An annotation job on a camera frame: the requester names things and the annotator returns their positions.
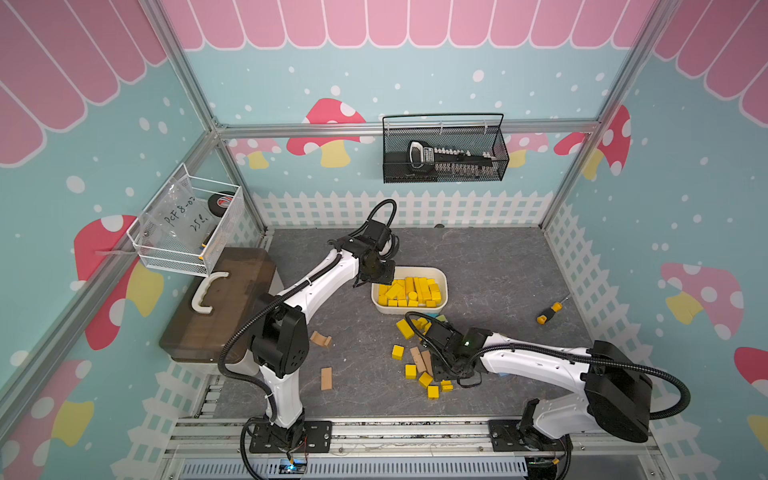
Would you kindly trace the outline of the natural wooden plank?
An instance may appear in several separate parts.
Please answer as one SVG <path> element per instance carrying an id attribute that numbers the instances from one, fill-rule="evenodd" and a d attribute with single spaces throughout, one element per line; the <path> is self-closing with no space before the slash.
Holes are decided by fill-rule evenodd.
<path id="1" fill-rule="evenodd" d="M 426 372 L 429 375 L 433 376 L 434 373 L 433 373 L 431 353 L 428 350 L 422 351 L 421 352 L 421 357 L 422 357 L 422 361 L 424 363 Z"/>
<path id="2" fill-rule="evenodd" d="M 412 347 L 410 349 L 410 354 L 411 354 L 413 362 L 414 362 L 414 364 L 416 366 L 417 373 L 418 374 L 422 374 L 422 373 L 426 372 L 427 371 L 426 365 L 425 365 L 424 359 L 422 357 L 422 354 L 421 354 L 421 351 L 419 350 L 419 348 L 418 347 Z"/>

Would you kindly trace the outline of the large yellow front block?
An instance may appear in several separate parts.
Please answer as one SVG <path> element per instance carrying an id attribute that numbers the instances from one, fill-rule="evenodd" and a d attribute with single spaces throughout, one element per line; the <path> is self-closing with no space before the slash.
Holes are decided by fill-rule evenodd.
<path id="1" fill-rule="evenodd" d="M 405 286 L 401 281 L 395 281 L 387 290 L 389 300 L 404 300 L 406 298 Z"/>

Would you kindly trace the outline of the flat wooden block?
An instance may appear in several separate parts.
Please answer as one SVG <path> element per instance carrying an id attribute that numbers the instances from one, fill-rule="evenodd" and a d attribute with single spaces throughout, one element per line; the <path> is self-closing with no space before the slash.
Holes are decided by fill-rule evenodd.
<path id="1" fill-rule="evenodd" d="M 321 390 L 329 391 L 333 389 L 333 370 L 331 367 L 321 369 Z"/>

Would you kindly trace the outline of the right natural wooden plank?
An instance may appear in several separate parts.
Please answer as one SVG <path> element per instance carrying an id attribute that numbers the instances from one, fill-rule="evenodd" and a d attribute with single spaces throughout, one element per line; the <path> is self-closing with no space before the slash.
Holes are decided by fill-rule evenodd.
<path id="1" fill-rule="evenodd" d="M 426 372 L 429 375 L 433 376 L 434 373 L 433 373 L 431 353 L 428 350 L 422 351 L 421 352 L 421 357 L 422 357 L 422 361 L 424 363 Z"/>

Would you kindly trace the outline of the socket wrench set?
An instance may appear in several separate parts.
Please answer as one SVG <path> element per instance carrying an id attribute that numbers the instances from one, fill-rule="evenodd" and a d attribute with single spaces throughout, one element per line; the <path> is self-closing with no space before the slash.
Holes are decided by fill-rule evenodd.
<path id="1" fill-rule="evenodd" d="M 497 176 L 494 158 L 487 152 L 474 156 L 469 150 L 434 147 L 410 141 L 406 149 L 407 165 L 414 174 L 489 179 Z"/>

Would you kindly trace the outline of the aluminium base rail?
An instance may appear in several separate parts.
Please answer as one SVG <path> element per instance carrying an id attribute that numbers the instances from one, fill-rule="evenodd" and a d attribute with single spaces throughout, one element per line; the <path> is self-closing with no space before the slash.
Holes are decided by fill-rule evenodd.
<path id="1" fill-rule="evenodd" d="M 604 434 L 573 434 L 541 450 L 523 445 L 511 419 L 325 418 L 282 447 L 241 419 L 184 419 L 161 457 L 159 479 L 520 478 L 544 469 L 574 475 L 623 451 Z"/>

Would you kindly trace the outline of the long yellow block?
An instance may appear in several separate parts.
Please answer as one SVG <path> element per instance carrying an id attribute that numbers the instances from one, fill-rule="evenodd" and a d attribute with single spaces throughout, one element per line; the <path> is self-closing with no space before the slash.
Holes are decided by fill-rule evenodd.
<path id="1" fill-rule="evenodd" d="M 380 306 L 388 306 L 389 300 L 387 297 L 387 292 L 389 290 L 388 285 L 380 285 L 379 291 L 378 291 L 378 297 L 377 297 L 377 304 Z"/>

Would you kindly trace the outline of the clear wall-mounted bin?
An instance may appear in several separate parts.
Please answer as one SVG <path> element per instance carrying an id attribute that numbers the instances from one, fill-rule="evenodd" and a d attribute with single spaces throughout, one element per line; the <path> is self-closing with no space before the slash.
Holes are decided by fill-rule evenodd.
<path id="1" fill-rule="evenodd" d="M 234 192 L 234 200 L 217 218 L 207 200 L 224 191 Z M 207 277 L 234 238 L 243 213 L 239 186 L 194 176 L 181 164 L 127 229 L 127 236 L 146 268 Z"/>

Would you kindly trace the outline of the left natural wooden plank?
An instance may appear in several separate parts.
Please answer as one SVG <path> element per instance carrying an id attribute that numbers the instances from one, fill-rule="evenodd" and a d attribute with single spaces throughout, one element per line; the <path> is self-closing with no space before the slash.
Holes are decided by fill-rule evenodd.
<path id="1" fill-rule="evenodd" d="M 424 359 L 422 357 L 422 354 L 421 354 L 421 351 L 419 350 L 419 348 L 418 347 L 412 347 L 410 349 L 410 354 L 411 354 L 413 362 L 414 362 L 414 364 L 416 366 L 417 373 L 418 374 L 422 374 L 422 373 L 426 372 L 427 371 L 426 365 L 425 365 Z"/>

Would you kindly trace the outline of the white plastic tub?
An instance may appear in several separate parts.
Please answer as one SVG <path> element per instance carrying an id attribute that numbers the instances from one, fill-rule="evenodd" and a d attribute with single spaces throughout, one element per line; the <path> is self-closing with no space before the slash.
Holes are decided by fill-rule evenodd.
<path id="1" fill-rule="evenodd" d="M 447 277 L 434 267 L 395 268 L 391 284 L 371 286 L 371 301 L 385 315 L 400 315 L 415 310 L 437 315 L 449 299 Z"/>

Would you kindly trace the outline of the small yellow cube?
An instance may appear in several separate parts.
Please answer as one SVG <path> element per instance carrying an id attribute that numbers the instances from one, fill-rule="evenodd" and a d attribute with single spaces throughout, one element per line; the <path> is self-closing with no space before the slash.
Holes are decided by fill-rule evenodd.
<path id="1" fill-rule="evenodd" d="M 430 284 L 429 285 L 429 291 L 430 291 L 430 297 L 431 301 L 434 302 L 436 305 L 439 305 L 443 301 L 442 293 L 437 284 Z"/>

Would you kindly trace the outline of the yellow cylinder block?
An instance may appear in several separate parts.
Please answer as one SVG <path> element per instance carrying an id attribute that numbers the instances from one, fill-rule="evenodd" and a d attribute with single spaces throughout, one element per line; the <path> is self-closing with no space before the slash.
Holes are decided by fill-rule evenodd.
<path id="1" fill-rule="evenodd" d="M 412 277 L 407 277 L 405 279 L 405 291 L 409 298 L 412 298 L 415 295 L 416 290 L 414 279 Z"/>

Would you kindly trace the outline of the wooden arch block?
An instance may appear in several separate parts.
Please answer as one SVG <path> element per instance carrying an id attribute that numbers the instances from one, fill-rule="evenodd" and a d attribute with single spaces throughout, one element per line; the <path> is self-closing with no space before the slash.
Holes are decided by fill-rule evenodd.
<path id="1" fill-rule="evenodd" d="M 320 347 L 329 348 L 332 343 L 332 337 L 323 335 L 318 331 L 314 331 L 310 336 L 310 341 Z"/>

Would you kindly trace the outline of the yellow cube block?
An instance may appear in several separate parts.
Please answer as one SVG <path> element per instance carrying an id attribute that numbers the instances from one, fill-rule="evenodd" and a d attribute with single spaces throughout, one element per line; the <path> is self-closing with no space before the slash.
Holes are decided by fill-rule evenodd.
<path id="1" fill-rule="evenodd" d="M 405 349 L 403 346 L 394 345 L 392 350 L 392 358 L 401 361 L 404 356 Z"/>

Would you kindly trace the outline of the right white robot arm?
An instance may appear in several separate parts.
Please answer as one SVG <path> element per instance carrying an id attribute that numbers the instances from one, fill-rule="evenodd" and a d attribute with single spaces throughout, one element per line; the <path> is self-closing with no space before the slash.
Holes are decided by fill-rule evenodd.
<path id="1" fill-rule="evenodd" d="M 573 435 L 602 431 L 644 443 L 652 421 L 674 417 L 691 402 L 682 380 L 631 362 L 607 341 L 597 340 L 589 348 L 553 347 L 482 328 L 462 333 L 446 320 L 417 311 L 406 312 L 404 321 L 435 358 L 440 380 L 470 389 L 480 386 L 486 374 L 514 375 L 566 390 L 554 400 L 529 400 L 510 434 L 530 451 L 554 448 L 557 479 L 569 473 Z"/>

